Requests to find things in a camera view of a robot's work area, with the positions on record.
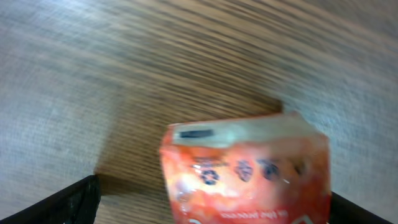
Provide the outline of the red white small carton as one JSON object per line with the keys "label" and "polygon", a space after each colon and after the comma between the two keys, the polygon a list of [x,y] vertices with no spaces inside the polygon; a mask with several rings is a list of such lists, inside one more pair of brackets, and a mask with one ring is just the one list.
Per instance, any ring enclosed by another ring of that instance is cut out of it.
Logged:
{"label": "red white small carton", "polygon": [[177,224],[328,222],[329,140],[297,113],[172,124],[159,152]]}

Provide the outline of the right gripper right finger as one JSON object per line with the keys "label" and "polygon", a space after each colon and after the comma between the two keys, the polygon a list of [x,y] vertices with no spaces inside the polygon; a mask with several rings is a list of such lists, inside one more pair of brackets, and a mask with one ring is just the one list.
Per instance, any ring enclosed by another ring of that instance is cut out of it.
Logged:
{"label": "right gripper right finger", "polygon": [[392,224],[332,192],[329,224]]}

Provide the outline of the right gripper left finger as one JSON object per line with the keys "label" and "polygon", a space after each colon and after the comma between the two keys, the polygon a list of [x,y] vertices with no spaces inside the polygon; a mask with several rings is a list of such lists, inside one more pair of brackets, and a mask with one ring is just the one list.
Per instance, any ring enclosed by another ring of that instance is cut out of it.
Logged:
{"label": "right gripper left finger", "polygon": [[99,177],[89,175],[1,224],[94,224],[100,200]]}

